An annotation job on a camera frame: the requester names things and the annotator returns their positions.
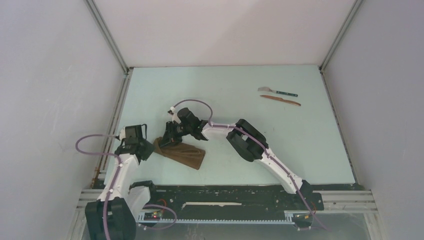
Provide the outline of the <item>brown cloth napkin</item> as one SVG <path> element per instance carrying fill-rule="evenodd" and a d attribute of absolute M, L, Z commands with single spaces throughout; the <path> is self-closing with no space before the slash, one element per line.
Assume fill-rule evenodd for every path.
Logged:
<path fill-rule="evenodd" d="M 162 140 L 162 137 L 158 137 L 153 141 L 155 153 L 192 169 L 200 169 L 206 155 L 205 150 L 186 143 L 160 146 L 160 140 Z"/>

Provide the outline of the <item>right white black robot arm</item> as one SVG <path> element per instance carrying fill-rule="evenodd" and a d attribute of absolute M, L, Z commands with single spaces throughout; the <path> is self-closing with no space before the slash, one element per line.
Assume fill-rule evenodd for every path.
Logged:
<path fill-rule="evenodd" d="M 285 166 L 270 148 L 266 137 L 247 120 L 239 119 L 232 124 L 200 120 L 187 107 L 180 110 L 171 107 L 168 113 L 172 119 L 166 123 L 164 135 L 158 141 L 160 147 L 179 145 L 187 135 L 199 141 L 208 141 L 213 135 L 225 136 L 242 159 L 262 165 L 279 180 L 283 189 L 291 194 L 290 201 L 295 208 L 304 209 L 310 204 L 312 185 Z"/>

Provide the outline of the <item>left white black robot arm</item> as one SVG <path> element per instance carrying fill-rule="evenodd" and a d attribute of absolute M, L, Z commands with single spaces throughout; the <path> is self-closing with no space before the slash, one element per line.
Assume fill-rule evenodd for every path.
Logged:
<path fill-rule="evenodd" d="M 114 136 L 120 144 L 107 153 L 114 158 L 112 174 L 101 194 L 84 210 L 90 239 L 133 240 L 140 209 L 156 206 L 158 194 L 152 191 L 152 182 L 134 182 L 140 163 L 155 149 L 143 136 L 146 130 L 146 124 L 126 126 Z"/>

